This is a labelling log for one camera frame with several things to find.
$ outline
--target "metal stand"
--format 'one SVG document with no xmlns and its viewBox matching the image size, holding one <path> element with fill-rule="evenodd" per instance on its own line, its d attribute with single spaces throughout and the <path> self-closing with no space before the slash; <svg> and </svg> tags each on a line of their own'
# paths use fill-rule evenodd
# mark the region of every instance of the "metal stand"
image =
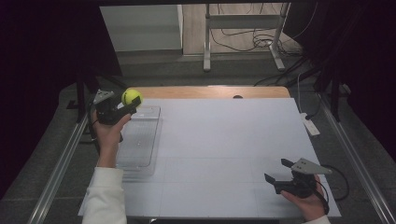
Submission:
<svg viewBox="0 0 396 224">
<path fill-rule="evenodd" d="M 269 50 L 274 57 L 277 70 L 284 71 L 285 65 L 277 52 L 277 42 L 282 33 L 288 8 L 289 3 L 285 3 L 280 15 L 210 15 L 209 4 L 206 4 L 204 71 L 210 71 L 210 29 L 276 29 Z"/>
</svg>

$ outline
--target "wall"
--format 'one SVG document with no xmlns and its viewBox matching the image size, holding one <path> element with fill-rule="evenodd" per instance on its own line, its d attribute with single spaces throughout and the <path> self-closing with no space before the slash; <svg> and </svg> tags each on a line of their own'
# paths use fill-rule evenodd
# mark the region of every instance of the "wall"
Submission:
<svg viewBox="0 0 396 224">
<path fill-rule="evenodd" d="M 181 49 L 177 6 L 101 7 L 115 51 Z"/>
</svg>

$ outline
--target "aluminum rail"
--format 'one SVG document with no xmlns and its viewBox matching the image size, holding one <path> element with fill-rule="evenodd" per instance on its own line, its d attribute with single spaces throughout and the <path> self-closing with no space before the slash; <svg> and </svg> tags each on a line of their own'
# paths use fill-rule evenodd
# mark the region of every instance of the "aluminum rail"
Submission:
<svg viewBox="0 0 396 224">
<path fill-rule="evenodd" d="M 62 180 L 64 179 L 64 173 L 66 172 L 69 162 L 73 157 L 79 139 L 84 132 L 85 126 L 87 125 L 87 121 L 88 116 L 87 113 L 85 113 L 81 122 L 76 124 L 76 127 L 74 128 L 66 146 L 64 147 L 64 152 L 55 165 L 49 181 L 47 182 L 46 187 L 44 187 L 44 190 L 41 193 L 41 196 L 35 205 L 35 209 L 33 210 L 33 213 L 27 223 L 38 224 L 44 222 L 44 219 L 50 210 L 53 198 L 55 197 L 55 194 L 58 191 Z"/>
<path fill-rule="evenodd" d="M 382 223 L 384 224 L 394 224 L 396 220 L 392 211 L 389 208 L 387 201 L 385 200 L 384 195 L 380 191 L 378 185 L 375 183 L 373 178 L 370 176 L 367 168 L 364 166 L 361 157 L 359 156 L 356 148 L 350 141 L 347 136 L 346 131 L 344 130 L 341 122 L 337 122 L 332 115 L 330 108 L 330 103 L 327 100 L 327 97 L 324 95 L 318 95 L 321 98 L 323 110 L 326 114 L 326 117 L 332 128 L 337 136 L 338 140 L 340 141 L 349 162 L 351 163 L 355 173 L 357 174 L 361 184 L 363 185 L 364 189 L 366 190 L 367 195 L 369 196 L 378 216 L 381 218 Z"/>
</svg>

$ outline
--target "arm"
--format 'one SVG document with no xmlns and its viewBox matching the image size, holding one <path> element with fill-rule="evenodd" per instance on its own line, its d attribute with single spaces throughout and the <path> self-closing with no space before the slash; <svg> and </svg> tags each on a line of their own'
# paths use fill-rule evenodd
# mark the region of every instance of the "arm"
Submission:
<svg viewBox="0 0 396 224">
<path fill-rule="evenodd" d="M 114 126 L 95 122 L 100 156 L 93 173 L 92 183 L 87 190 L 83 224 L 125 224 L 125 201 L 122 185 L 122 170 L 115 169 L 120 141 L 120 131 L 131 115 L 124 116 Z"/>
<path fill-rule="evenodd" d="M 315 175 L 315 179 L 317 182 L 320 181 L 319 177 Z M 323 190 L 321 185 L 317 183 L 317 191 L 323 195 Z M 307 221 L 306 224 L 328 224 L 330 223 L 329 219 L 324 213 L 323 204 L 321 203 L 320 199 L 315 195 L 312 194 L 311 196 L 301 199 L 296 197 L 285 190 L 280 192 L 283 197 L 285 197 L 290 202 L 297 205 L 297 207 L 303 213 L 304 219 Z"/>
</svg>

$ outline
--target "white tabletop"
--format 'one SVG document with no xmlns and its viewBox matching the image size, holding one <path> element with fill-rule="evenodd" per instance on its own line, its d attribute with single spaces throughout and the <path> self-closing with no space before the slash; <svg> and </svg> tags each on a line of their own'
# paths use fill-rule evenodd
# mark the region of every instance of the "white tabletop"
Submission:
<svg viewBox="0 0 396 224">
<path fill-rule="evenodd" d="M 128 217 L 288 218 L 294 204 L 264 179 L 291 180 L 280 159 L 318 158 L 296 104 L 284 99 L 147 99 L 161 107 L 155 173 L 124 181 Z M 330 196 L 329 217 L 340 217 Z"/>
</svg>

